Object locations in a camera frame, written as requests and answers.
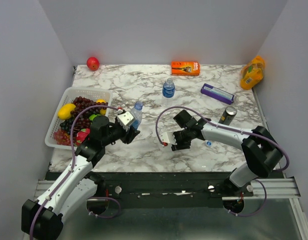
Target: plastic basket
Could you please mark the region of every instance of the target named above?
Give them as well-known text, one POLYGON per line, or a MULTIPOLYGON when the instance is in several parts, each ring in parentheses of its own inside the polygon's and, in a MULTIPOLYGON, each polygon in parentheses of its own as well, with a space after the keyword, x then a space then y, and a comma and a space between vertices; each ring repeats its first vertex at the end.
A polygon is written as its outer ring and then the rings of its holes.
MULTIPOLYGON (((58 116, 57 113, 61 109, 62 106, 65 104, 71 103, 74 101, 76 97, 82 96, 83 98, 91 99, 96 101, 97 99, 104 99, 108 102, 110 106, 112 103, 113 94, 111 91, 103 90, 100 88, 91 88, 91 87, 69 87, 65 90, 58 106, 52 122, 48 128, 46 137, 45 137, 45 144, 49 147, 57 148, 57 149, 67 149, 71 150, 70 146, 59 145, 57 144, 56 140, 53 138, 54 132, 59 129, 59 124, 63 122, 58 116)), ((110 109, 108 108, 106 111, 106 116, 108 116, 110 109)))

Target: white marble surface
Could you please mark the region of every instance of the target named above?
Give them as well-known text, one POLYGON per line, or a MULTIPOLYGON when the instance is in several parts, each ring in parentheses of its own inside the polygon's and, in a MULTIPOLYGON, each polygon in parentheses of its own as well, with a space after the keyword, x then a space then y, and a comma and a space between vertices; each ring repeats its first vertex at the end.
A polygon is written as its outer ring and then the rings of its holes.
MULTIPOLYGON (((261 118, 252 91, 239 87, 241 65, 202 65, 199 76, 172 76, 176 86, 173 105, 193 108, 204 116, 218 121, 227 104, 200 93, 204 83, 221 88, 237 96, 232 104, 238 114, 231 126, 255 128, 261 118)), ((112 106, 124 109, 133 107, 137 100, 144 103, 140 135, 130 144, 118 141, 106 147, 106 155, 95 166, 95 172, 203 172, 232 171, 245 162, 243 153, 231 146, 212 142, 207 147, 198 139, 191 149, 171 151, 162 147, 155 135, 155 120, 165 108, 161 106, 164 81, 170 77, 169 65, 103 65, 91 72, 79 65, 74 87, 91 87, 111 90, 112 106)), ((179 130, 173 117, 180 110, 167 112, 159 123, 159 132, 179 130)), ((71 152, 55 149, 50 170, 61 172, 71 160, 71 152)))

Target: orange box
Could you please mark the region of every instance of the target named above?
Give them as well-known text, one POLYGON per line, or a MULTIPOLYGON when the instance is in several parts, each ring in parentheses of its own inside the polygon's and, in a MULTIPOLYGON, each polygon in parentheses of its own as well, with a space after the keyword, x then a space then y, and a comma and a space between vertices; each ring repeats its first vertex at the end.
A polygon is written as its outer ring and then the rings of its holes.
POLYGON ((194 61, 172 61, 172 75, 198 76, 200 65, 194 61))

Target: plastic bottle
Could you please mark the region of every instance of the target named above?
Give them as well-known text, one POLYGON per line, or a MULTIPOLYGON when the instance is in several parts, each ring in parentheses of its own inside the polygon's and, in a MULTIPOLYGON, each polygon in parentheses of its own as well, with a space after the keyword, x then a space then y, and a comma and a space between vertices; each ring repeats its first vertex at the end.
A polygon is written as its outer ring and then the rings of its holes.
POLYGON ((140 101, 137 101, 135 103, 135 106, 133 107, 133 109, 130 111, 130 113, 134 116, 135 121, 133 122, 132 126, 135 129, 138 129, 138 126, 140 125, 140 123, 142 122, 142 117, 143 117, 143 103, 140 101))
POLYGON ((245 90, 250 90, 264 77, 265 61, 261 56, 255 57, 241 71, 242 79, 240 86, 245 90))
POLYGON ((162 105, 170 107, 172 105, 172 97, 175 94, 175 85, 171 78, 167 79, 163 85, 162 105))

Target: metal can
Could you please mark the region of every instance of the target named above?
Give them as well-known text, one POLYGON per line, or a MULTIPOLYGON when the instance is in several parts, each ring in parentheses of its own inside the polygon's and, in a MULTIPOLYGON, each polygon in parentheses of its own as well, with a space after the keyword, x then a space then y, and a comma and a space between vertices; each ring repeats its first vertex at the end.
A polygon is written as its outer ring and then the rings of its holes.
POLYGON ((237 109, 235 109, 233 106, 228 106, 226 107, 223 115, 220 117, 218 123, 229 125, 236 116, 236 114, 237 114, 237 109))

